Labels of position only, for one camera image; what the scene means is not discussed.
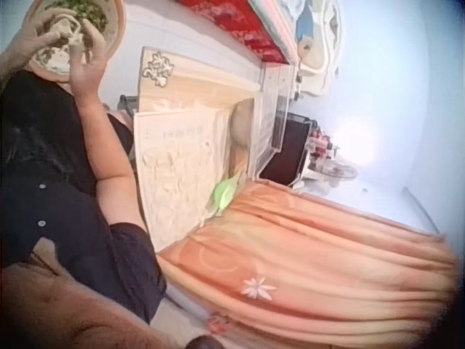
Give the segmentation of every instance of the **white flower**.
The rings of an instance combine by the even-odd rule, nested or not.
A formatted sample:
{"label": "white flower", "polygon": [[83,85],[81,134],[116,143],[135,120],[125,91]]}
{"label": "white flower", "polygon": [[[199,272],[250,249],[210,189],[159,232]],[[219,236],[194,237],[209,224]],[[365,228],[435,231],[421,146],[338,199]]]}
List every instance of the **white flower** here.
{"label": "white flower", "polygon": [[244,280],[246,286],[242,288],[241,294],[245,294],[249,298],[256,299],[258,296],[265,298],[266,300],[273,300],[268,291],[275,290],[276,287],[265,285],[264,278],[257,281],[255,278],[251,280]]}

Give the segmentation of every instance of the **bowl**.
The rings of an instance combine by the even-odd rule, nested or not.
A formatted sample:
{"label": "bowl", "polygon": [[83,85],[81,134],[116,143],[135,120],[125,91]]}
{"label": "bowl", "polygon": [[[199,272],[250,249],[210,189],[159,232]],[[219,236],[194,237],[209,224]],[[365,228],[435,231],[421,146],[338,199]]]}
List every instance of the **bowl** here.
{"label": "bowl", "polygon": [[[24,21],[30,21],[38,13],[45,10],[45,7],[53,4],[56,0],[34,0],[29,8]],[[123,39],[126,28],[126,13],[124,9],[124,0],[93,0],[98,5],[108,19],[108,24],[103,34],[107,42],[106,56],[109,60],[118,49]],[[62,48],[54,48],[50,59],[44,63],[34,55],[29,61],[29,68],[43,79],[56,82],[68,82],[70,73],[68,45]]]}

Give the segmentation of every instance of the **bed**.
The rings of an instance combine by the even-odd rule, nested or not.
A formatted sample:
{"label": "bed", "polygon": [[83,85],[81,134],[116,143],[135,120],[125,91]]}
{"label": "bed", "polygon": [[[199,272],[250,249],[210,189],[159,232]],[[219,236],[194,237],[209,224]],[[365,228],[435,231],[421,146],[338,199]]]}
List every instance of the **bed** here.
{"label": "bed", "polygon": [[293,96],[321,96],[335,79],[344,42],[336,0],[177,0],[227,31],[263,62],[298,66]]}
{"label": "bed", "polygon": [[[446,306],[456,261],[444,236],[257,179],[279,151],[289,67],[265,65],[258,85],[143,49],[137,175],[168,295],[254,348],[409,345]],[[238,108],[244,100],[253,103]],[[239,134],[249,142],[233,136],[234,118],[248,121]],[[217,214],[211,193],[237,173],[235,197]]]}

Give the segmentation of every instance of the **person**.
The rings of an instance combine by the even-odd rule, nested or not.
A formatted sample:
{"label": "person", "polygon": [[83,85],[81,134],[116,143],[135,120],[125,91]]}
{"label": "person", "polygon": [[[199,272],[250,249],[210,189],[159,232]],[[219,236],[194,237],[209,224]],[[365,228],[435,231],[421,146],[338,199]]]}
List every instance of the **person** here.
{"label": "person", "polygon": [[166,291],[127,153],[98,97],[105,40],[70,46],[70,90],[23,70],[60,39],[49,9],[0,54],[1,332],[11,348],[176,348],[147,324]]}

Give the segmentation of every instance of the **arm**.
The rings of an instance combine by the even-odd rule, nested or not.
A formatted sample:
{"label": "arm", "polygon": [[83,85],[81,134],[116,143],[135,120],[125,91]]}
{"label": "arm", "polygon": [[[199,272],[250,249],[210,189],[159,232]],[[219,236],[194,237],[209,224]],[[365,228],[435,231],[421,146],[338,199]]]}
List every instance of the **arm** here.
{"label": "arm", "polygon": [[93,40],[92,60],[82,64],[82,46],[70,46],[70,86],[81,116],[87,157],[97,178],[97,201],[109,225],[129,222],[146,230],[131,164],[98,97],[106,66],[105,40],[88,20],[83,25]]}
{"label": "arm", "polygon": [[75,15],[70,9],[49,9],[31,22],[24,22],[12,42],[0,54],[0,93],[3,92],[11,76],[23,69],[32,56],[60,39],[57,32],[43,33],[45,23],[57,15]]}

